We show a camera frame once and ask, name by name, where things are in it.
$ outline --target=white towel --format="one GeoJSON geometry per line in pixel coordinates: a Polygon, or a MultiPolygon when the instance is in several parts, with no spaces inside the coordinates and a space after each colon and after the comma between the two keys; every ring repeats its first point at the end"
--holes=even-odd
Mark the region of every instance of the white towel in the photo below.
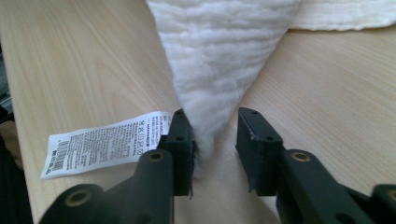
{"type": "Polygon", "coordinates": [[[396,0],[147,2],[199,148],[196,176],[203,174],[215,137],[290,26],[311,30],[386,26],[395,22],[396,6],[396,0]]]}
{"type": "Polygon", "coordinates": [[[396,23],[396,0],[304,0],[291,29],[361,30],[396,23]]]}

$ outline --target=black clamp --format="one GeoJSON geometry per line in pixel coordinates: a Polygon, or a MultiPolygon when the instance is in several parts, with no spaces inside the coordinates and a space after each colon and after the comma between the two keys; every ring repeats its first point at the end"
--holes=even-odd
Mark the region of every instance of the black clamp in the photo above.
{"type": "Polygon", "coordinates": [[[134,176],[108,191],[81,184],[64,191],[40,223],[173,223],[174,196],[192,194],[192,132],[182,110],[155,150],[144,153],[134,176]]]}
{"type": "Polygon", "coordinates": [[[277,196],[282,223],[396,223],[396,185],[378,185],[368,197],[338,184],[313,154],[283,148],[255,110],[239,109],[236,149],[249,190],[277,196]]]}
{"type": "MultiPolygon", "coordinates": [[[[62,193],[41,223],[173,223],[174,196],[192,195],[192,131],[182,110],[156,150],[144,153],[133,177],[103,191],[77,185],[62,193]]],[[[249,190],[277,196],[282,223],[396,223],[396,185],[368,197],[338,184],[311,153],[283,147],[257,111],[239,109],[236,149],[249,190]]]]}

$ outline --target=light wood surface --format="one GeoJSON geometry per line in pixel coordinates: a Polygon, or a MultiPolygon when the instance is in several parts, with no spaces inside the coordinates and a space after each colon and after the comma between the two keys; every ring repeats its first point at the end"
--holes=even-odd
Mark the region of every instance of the light wood surface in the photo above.
{"type": "MultiPolygon", "coordinates": [[[[1,0],[0,38],[34,220],[78,183],[105,189],[134,164],[40,180],[51,134],[179,109],[143,0],[1,0]]],[[[342,184],[396,183],[396,27],[290,31],[241,105],[262,112],[287,148],[313,152],[342,184]]],[[[236,113],[176,223],[277,223],[274,198],[248,193],[235,154],[236,113]]]]}

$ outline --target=textured fabric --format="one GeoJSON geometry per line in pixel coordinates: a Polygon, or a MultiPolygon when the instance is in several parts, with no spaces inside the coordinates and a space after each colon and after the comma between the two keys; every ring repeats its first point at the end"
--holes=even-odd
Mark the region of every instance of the textured fabric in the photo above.
{"type": "Polygon", "coordinates": [[[304,0],[290,28],[345,31],[395,23],[395,0],[304,0]]]}
{"type": "Polygon", "coordinates": [[[287,31],[300,0],[148,0],[203,173],[247,88],[287,31]]]}

